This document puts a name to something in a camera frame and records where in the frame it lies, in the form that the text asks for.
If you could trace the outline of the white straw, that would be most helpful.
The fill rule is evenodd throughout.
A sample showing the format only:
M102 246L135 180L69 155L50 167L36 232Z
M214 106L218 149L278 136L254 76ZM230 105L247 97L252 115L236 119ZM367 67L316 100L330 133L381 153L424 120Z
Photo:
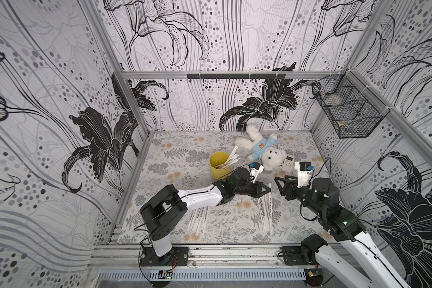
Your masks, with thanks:
M190 220L188 222L188 229L190 232L198 234L200 230L200 221L203 215L203 209L199 208L193 210L190 216Z
M270 188L270 192L268 193L268 224L269 224L269 235L272 236L272 228L273 228L273 214L272 214L272 183L268 184Z
M258 199L258 207L260 212L260 221L261 221L261 228L263 233L267 233L266 225L265 225L265 216L266 216L266 210L265 210L265 203L264 203L264 197Z
M203 235L205 232L206 222L207 222L207 218L208 218L208 212L209 212L208 207L201 208L198 212L197 231L196 231L197 236Z

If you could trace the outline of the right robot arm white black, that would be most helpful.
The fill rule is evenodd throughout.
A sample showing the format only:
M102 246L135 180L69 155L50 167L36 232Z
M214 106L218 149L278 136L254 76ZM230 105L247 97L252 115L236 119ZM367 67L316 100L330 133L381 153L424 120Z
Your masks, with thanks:
M319 265L349 288L406 288L408 283L389 263L358 217L340 205L340 191L329 178L301 182L299 177L276 177L280 194L308 208L316 221L345 248L364 270L360 273L344 260L321 236L310 235L301 242L299 257Z

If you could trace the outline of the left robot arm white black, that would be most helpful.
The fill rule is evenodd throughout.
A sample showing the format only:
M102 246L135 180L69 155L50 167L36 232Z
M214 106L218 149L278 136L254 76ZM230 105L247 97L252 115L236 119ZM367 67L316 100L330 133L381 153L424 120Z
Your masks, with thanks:
M240 166L211 185L194 190L179 190L169 184L140 208L140 216L149 233L152 248L158 258L172 251L170 233L188 211L224 205L236 195L259 199L271 189L257 180L264 167L258 163Z

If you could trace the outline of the bundle of wrapped straws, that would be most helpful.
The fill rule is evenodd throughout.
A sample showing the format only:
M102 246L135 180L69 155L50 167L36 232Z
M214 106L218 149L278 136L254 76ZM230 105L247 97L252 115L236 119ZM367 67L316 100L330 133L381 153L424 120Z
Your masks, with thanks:
M239 159L239 154L236 153L237 150L238 150L238 147L234 146L234 149L229 154L228 159L224 163L216 165L216 169L229 168L231 165L237 163L238 159Z

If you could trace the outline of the white remote control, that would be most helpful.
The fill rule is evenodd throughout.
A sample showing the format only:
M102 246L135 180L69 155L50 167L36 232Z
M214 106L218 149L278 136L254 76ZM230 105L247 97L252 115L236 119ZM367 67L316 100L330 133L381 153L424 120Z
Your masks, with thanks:
M285 174L291 174L294 168L294 158L292 156L286 156L282 164L282 171L285 172Z

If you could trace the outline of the white plush bunny toy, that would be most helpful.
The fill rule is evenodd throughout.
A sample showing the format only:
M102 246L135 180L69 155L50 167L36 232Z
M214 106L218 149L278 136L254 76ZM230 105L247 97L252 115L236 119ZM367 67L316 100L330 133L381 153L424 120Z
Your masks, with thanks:
M247 161L249 163L260 161L267 171L275 170L283 165L286 151L278 149L277 135L275 133L266 138L254 124L246 127L246 133L249 138L237 138L235 146L248 151Z

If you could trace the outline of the yellow metal cup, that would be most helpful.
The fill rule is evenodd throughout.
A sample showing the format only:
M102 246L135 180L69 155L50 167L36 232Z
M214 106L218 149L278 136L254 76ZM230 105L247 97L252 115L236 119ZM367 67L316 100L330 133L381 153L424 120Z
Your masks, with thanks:
M220 165L224 164L228 158L229 154L222 151L215 152L210 156L210 174L214 180L219 180L231 171L230 166L226 168L220 168Z

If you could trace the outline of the horizontal aluminium back bar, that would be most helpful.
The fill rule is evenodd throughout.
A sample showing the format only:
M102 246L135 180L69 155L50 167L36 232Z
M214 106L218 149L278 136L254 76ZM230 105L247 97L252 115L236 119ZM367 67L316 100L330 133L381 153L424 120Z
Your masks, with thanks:
M122 72L125 79L322 79L341 76L336 71L270 72Z

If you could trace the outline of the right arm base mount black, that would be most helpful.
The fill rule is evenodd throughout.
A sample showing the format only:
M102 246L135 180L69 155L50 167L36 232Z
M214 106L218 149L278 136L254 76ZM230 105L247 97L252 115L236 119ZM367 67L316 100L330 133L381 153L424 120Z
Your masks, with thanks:
M317 265L315 254L319 248L328 243L318 234L313 234L301 242L300 246L282 246L278 257L282 258L287 266Z

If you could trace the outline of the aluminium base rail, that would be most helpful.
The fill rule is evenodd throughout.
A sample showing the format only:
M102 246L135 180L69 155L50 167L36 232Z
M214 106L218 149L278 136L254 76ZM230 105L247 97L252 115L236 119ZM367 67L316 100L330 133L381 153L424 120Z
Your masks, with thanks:
M184 244L175 245L171 264L182 263L186 268L283 268L286 264L279 256L282 244ZM88 267L138 268L149 256L141 246L97 246Z

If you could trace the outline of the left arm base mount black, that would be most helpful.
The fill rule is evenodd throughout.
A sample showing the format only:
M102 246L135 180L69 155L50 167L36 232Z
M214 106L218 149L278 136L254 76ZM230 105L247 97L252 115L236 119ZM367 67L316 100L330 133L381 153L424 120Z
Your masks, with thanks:
M187 266L188 254L188 247L172 247L170 252L158 257L152 247L145 247L139 256L139 265L144 267Z

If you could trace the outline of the black hook rail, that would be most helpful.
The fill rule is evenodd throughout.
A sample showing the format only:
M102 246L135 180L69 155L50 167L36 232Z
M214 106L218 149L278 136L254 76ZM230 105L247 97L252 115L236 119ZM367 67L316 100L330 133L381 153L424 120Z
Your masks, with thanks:
M285 73L188 73L187 79L285 79Z

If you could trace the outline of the aluminium frame post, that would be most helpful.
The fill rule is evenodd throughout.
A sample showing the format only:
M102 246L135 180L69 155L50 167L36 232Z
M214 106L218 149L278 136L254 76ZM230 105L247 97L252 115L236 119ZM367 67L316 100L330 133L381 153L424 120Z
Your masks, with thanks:
M126 96L127 103L132 109L132 113L139 125L139 133L143 140L147 139L150 135L150 131L147 128L146 122L142 116L139 105L132 93L132 89L129 84L126 82L125 78L122 75L122 69L120 66L120 62L117 60L115 52L113 50L112 45L110 44L110 38L108 33L102 23L102 19L97 13L96 6L92 3L92 1L81 0L80 4L82 5L84 11L86 12L90 23L93 25L94 32L96 33L100 44L102 45L106 57L112 65L114 75L117 81L120 84L121 91Z

